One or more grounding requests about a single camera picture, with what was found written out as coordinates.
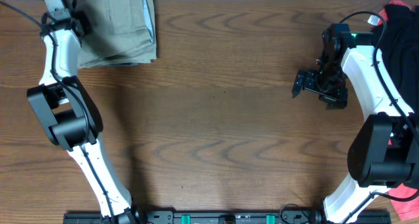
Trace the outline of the khaki shorts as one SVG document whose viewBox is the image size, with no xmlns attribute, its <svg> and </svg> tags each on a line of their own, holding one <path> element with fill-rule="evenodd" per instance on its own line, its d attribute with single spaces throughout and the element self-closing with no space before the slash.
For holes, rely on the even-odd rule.
<svg viewBox="0 0 419 224">
<path fill-rule="evenodd" d="M 149 64 L 157 59 L 154 0 L 77 0 L 92 31 L 82 38 L 79 68 Z"/>
</svg>

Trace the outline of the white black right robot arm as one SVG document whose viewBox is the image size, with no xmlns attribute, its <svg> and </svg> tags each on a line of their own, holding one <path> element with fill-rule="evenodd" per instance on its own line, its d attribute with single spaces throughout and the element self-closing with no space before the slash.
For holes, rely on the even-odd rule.
<svg viewBox="0 0 419 224">
<path fill-rule="evenodd" d="M 364 117 L 348 151 L 348 175 L 311 214 L 311 223 L 357 223 L 378 196 L 398 202 L 418 197 L 388 194 L 400 185 L 418 189 L 418 118 L 394 86 L 372 37 L 352 33 L 348 24 L 331 24 L 322 33 L 319 69 L 300 70 L 295 78 L 294 97 L 311 91 L 329 109 L 347 106 L 350 81 Z"/>
</svg>

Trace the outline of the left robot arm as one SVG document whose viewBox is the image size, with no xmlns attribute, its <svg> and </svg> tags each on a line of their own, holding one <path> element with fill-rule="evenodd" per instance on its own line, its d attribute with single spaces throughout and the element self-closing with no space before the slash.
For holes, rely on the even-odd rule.
<svg viewBox="0 0 419 224">
<path fill-rule="evenodd" d="M 89 182 L 100 205 L 98 223 L 146 223 L 107 156 L 100 112 L 77 77 L 85 20 L 66 9 L 43 14 L 45 70 L 27 99 L 50 142 L 68 152 Z"/>
</svg>

